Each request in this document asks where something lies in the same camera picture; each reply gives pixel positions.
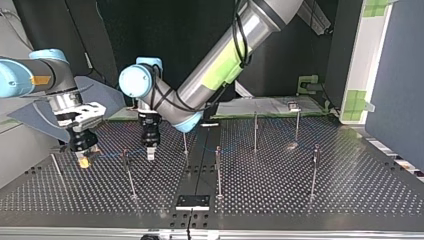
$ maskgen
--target yellow tip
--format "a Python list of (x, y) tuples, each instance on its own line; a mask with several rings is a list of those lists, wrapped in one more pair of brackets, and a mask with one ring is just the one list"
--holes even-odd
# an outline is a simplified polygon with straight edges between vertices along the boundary
[(81, 167), (81, 168), (89, 168), (89, 167), (90, 167), (90, 165), (91, 165), (90, 161), (89, 161), (89, 160), (88, 160), (88, 158), (86, 158), (86, 157), (81, 158), (81, 159), (79, 160), (79, 163), (80, 163), (80, 167)]

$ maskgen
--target blue joint cap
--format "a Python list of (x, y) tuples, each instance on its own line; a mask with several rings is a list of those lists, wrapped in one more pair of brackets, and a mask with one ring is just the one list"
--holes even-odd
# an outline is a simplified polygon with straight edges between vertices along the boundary
[(34, 91), (33, 74), (23, 64), (0, 59), (0, 98), (20, 97)]
[(153, 65), (158, 65), (159, 66), (159, 68), (160, 68), (160, 70), (162, 70), (163, 71), (163, 65), (162, 65), (162, 60), (160, 59), (160, 58), (152, 58), (152, 57), (138, 57), (137, 59), (136, 59), (136, 63), (137, 64), (142, 64), (142, 63), (144, 63), (144, 64), (148, 64), (148, 65), (150, 65), (150, 66), (153, 66)]
[(69, 63), (66, 60), (65, 54), (59, 49), (45, 49), (34, 51), (29, 54), (30, 59), (54, 59)]
[(119, 86), (128, 97), (142, 98), (152, 88), (152, 76), (145, 67), (131, 65), (119, 75)]
[(185, 120), (184, 122), (173, 125), (173, 126), (180, 132), (188, 133), (196, 126), (196, 124), (202, 118), (202, 115), (203, 115), (202, 112), (197, 112), (193, 116), (191, 116), (189, 119)]

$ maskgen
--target white wall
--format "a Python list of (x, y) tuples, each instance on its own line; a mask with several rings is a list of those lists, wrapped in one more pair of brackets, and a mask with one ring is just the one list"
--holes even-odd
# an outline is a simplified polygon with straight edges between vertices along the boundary
[(347, 92), (349, 90), (366, 91), (365, 101), (371, 101), (391, 11), (392, 5), (390, 4), (386, 7), (384, 16), (362, 17), (361, 14), (342, 103), (340, 120), (344, 124), (365, 124), (366, 122), (367, 111), (362, 112), (359, 121), (343, 120)]
[[(0, 8), (16, 12), (13, 0), (0, 0)], [(22, 24), (13, 17), (8, 19), (26, 39)], [(29, 52), (6, 20), (0, 17), (0, 56), (28, 58)], [(50, 148), (58, 144), (56, 139), (22, 124), (5, 123), (9, 120), (7, 114), (31, 101), (21, 98), (0, 99), (0, 188), (48, 157)]]

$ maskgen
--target perforated metal table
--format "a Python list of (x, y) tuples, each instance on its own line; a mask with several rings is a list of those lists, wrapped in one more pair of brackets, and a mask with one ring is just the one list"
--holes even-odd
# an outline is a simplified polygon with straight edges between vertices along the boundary
[[(57, 155), (64, 182), (46, 159), (0, 190), (0, 235), (16, 229), (72, 235), (69, 228), (76, 228), (80, 234), (91, 229), (101, 236), (132, 237), (149, 231), (185, 236), (187, 230), (221, 238), (357, 231), (368, 237), (370, 232), (424, 237), (424, 185), (331, 117), (302, 118), (294, 149), (295, 119), (260, 118), (256, 153), (252, 119), (220, 123), (187, 135), (188, 158), (182, 134), (163, 123), (162, 144), (151, 162), (140, 148), (137, 122), (106, 123), (97, 131), (102, 154), (92, 168), (80, 169), (71, 154)], [(315, 144), (322, 160), (311, 197)], [(216, 198), (217, 146), (222, 199)], [(125, 148), (133, 160), (137, 200), (122, 167)], [(177, 211), (181, 195), (209, 195), (209, 211)]]

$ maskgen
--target vertical pin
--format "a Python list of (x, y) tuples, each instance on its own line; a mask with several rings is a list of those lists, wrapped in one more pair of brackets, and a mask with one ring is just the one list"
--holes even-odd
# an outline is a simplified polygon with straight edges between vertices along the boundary
[(221, 189), (221, 147), (217, 146), (216, 147), (216, 151), (215, 151), (215, 156), (216, 156), (216, 162), (215, 162), (215, 167), (218, 171), (218, 199), (222, 199), (224, 198), (224, 196), (222, 195), (222, 189)]
[(132, 199), (138, 199), (137, 193), (135, 192), (135, 187), (134, 187), (134, 181), (132, 179), (132, 175), (131, 175), (131, 162), (130, 159), (128, 158), (128, 149), (124, 149), (124, 152), (122, 153), (122, 161), (123, 161), (123, 165), (124, 165), (124, 170), (127, 172), (128, 174), (128, 178), (130, 181), (130, 185), (131, 185), (131, 191), (132, 191)]
[(299, 104), (295, 101), (290, 101), (287, 104), (287, 107), (289, 108), (289, 111), (291, 113), (297, 113), (296, 116), (296, 131), (294, 136), (294, 143), (291, 143), (289, 145), (289, 149), (295, 149), (298, 146), (299, 141), (299, 124), (300, 124), (300, 112), (302, 111), (299, 107)]
[(297, 112), (297, 119), (296, 119), (296, 137), (295, 137), (296, 142), (298, 141), (298, 136), (299, 136), (299, 122), (300, 122), (300, 109)]
[(315, 197), (315, 194), (314, 194), (315, 181), (316, 181), (316, 176), (317, 176), (317, 170), (318, 170), (318, 167), (319, 167), (319, 164), (320, 164), (320, 161), (321, 161), (321, 150), (320, 150), (319, 144), (315, 144), (315, 146), (314, 146), (312, 161), (314, 163), (314, 175), (312, 177), (311, 198), (310, 198), (311, 202)]
[(258, 113), (255, 112), (255, 146), (254, 151), (255, 153), (258, 151)]
[(54, 166), (55, 166), (55, 168), (56, 168), (56, 171), (57, 171), (57, 173), (59, 174), (59, 177), (60, 177), (60, 180), (62, 181), (63, 187), (64, 187), (64, 188), (65, 188), (65, 190), (66, 190), (65, 179), (63, 178), (62, 170), (60, 170), (60, 167), (59, 167), (59, 164), (58, 164), (58, 162), (57, 162), (56, 156), (55, 156), (53, 153), (52, 153), (52, 154), (50, 154), (50, 156), (51, 156), (51, 157), (52, 157), (52, 159), (53, 159), (53, 163), (54, 163)]
[(187, 156), (188, 155), (188, 150), (187, 150), (187, 138), (185, 133), (183, 133), (183, 138), (184, 138), (184, 153)]

